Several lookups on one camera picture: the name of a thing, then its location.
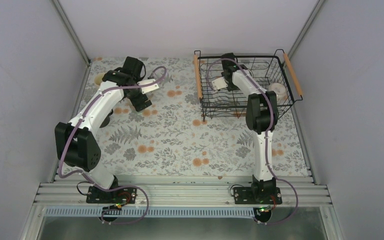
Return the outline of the dark grey mug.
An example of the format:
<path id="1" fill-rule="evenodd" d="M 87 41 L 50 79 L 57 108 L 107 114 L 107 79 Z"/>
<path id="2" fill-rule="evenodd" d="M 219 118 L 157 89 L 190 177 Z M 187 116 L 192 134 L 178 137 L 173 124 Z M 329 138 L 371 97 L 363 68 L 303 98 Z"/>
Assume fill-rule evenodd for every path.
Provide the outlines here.
<path id="1" fill-rule="evenodd" d="M 103 122 L 101 123 L 100 125 L 100 128 L 104 128 L 106 127 L 109 123 L 110 123 L 110 120 L 111 120 L 111 116 L 113 115 L 114 111 L 111 110 L 108 115 L 105 117 L 105 119 L 103 120 Z"/>

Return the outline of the floral pastel mug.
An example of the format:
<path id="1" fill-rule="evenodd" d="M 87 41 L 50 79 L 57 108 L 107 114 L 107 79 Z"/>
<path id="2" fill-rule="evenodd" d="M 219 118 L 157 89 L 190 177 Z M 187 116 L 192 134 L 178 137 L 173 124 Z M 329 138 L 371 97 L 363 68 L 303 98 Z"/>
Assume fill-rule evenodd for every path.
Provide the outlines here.
<path id="1" fill-rule="evenodd" d="M 137 113 L 141 113 L 144 110 L 146 110 L 148 107 L 152 105 L 151 100 L 139 100 L 139 101 L 133 101 L 132 99 L 130 100 L 134 110 Z"/>

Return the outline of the cream ribbed mug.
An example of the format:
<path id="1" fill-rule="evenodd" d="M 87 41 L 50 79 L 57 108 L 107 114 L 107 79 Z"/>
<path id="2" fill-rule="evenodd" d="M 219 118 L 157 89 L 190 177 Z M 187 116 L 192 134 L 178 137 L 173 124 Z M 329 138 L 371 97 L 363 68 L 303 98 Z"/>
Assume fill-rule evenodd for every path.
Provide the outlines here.
<path id="1" fill-rule="evenodd" d="M 101 73 L 98 73 L 95 77 L 94 77 L 94 85 L 99 88 L 101 83 L 103 82 L 103 77 L 105 76 L 105 73 L 104 72 L 101 72 Z"/>

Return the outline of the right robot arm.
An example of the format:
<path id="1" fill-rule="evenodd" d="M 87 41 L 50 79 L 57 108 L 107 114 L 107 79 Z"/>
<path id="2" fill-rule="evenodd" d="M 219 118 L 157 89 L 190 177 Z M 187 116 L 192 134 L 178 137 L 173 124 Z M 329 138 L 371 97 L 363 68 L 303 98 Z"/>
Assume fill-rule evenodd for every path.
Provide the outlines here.
<path id="1" fill-rule="evenodd" d="M 271 146 L 278 121 L 277 95 L 257 83 L 249 70 L 235 60 L 233 53 L 223 54 L 221 64 L 227 90 L 241 91 L 247 100 L 245 123 L 252 131 L 255 155 L 250 195 L 254 202 L 262 204 L 269 199 L 269 187 L 275 187 L 277 179 L 271 167 Z"/>

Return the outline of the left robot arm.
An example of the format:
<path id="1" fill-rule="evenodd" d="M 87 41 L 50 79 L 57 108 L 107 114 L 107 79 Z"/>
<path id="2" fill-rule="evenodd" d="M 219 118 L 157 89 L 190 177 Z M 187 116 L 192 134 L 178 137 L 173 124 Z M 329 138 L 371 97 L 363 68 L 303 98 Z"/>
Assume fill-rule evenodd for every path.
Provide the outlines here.
<path id="1" fill-rule="evenodd" d="M 154 78 L 154 72 L 145 78 L 144 63 L 128 56 L 123 66 L 103 75 L 98 90 L 85 107 L 67 123 L 59 122 L 54 129 L 60 178 L 79 174 L 100 189 L 99 196 L 104 201 L 111 203 L 119 197 L 116 177 L 100 162 L 102 152 L 96 140 L 97 132 L 110 120 L 115 105 L 122 100 L 130 100 L 137 112 L 151 106 L 147 93 L 160 88 L 167 74 L 166 67 L 162 70 L 158 79 Z"/>

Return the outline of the floral tablecloth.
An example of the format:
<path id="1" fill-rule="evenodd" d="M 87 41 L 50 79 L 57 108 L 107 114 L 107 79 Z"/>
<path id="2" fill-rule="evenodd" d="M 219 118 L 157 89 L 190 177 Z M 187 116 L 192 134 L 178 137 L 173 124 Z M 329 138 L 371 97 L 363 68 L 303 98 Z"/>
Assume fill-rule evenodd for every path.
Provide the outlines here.
<path id="1" fill-rule="evenodd" d="M 255 145 L 245 111 L 202 112 L 192 58 L 142 58 L 160 89 L 142 112 L 128 99 L 115 105 L 97 132 L 101 162 L 115 175 L 251 176 Z"/>

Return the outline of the white mug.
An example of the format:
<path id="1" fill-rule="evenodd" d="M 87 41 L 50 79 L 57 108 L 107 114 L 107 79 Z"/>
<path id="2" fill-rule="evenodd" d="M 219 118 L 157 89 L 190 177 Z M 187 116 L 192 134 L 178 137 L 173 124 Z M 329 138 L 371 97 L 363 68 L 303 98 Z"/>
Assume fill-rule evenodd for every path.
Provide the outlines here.
<path id="1" fill-rule="evenodd" d="M 281 83 L 272 83 L 268 86 L 269 91 L 273 91 L 276 94 L 276 100 L 278 105 L 283 105 L 287 101 L 287 88 Z"/>

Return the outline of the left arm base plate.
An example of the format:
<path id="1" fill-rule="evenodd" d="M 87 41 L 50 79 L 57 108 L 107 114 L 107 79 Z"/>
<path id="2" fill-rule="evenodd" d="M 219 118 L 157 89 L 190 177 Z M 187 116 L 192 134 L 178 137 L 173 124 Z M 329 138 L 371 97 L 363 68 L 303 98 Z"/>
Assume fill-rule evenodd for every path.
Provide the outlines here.
<path id="1" fill-rule="evenodd" d="M 86 196 L 88 204 L 134 204 L 136 201 L 137 189 L 126 187 L 117 191 L 103 191 L 94 186 L 89 187 Z"/>

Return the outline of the aluminium rail frame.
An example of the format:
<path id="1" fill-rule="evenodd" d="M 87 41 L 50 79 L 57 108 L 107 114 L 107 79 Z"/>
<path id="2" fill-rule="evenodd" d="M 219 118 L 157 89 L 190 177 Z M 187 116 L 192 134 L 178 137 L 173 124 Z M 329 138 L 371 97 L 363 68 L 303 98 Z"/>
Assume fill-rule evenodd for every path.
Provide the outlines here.
<path id="1" fill-rule="evenodd" d="M 45 211 L 49 207 L 92 206 L 106 207 L 102 203 L 86 203 L 88 185 L 79 176 L 41 183 L 33 200 L 27 222 L 21 234 L 23 240 L 36 240 L 40 236 Z M 235 204 L 230 193 L 232 185 L 248 186 L 248 176 L 156 176 L 121 175 L 123 188 L 136 188 L 135 203 L 125 207 L 247 207 L 256 209 L 258 204 Z M 329 240 L 341 240 L 343 234 L 326 185 L 318 185 L 310 176 L 282 177 L 277 182 L 282 204 L 277 209 L 310 207 L 319 210 L 322 231 Z"/>

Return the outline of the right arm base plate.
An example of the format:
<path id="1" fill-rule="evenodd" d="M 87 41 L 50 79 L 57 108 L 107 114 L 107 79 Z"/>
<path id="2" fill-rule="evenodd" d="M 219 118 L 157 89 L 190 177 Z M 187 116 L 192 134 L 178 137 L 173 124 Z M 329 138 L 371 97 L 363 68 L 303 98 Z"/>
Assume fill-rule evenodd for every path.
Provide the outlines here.
<path id="1" fill-rule="evenodd" d="M 278 187 L 257 190 L 252 186 L 234 184 L 229 191 L 236 205 L 281 205 L 283 203 Z"/>

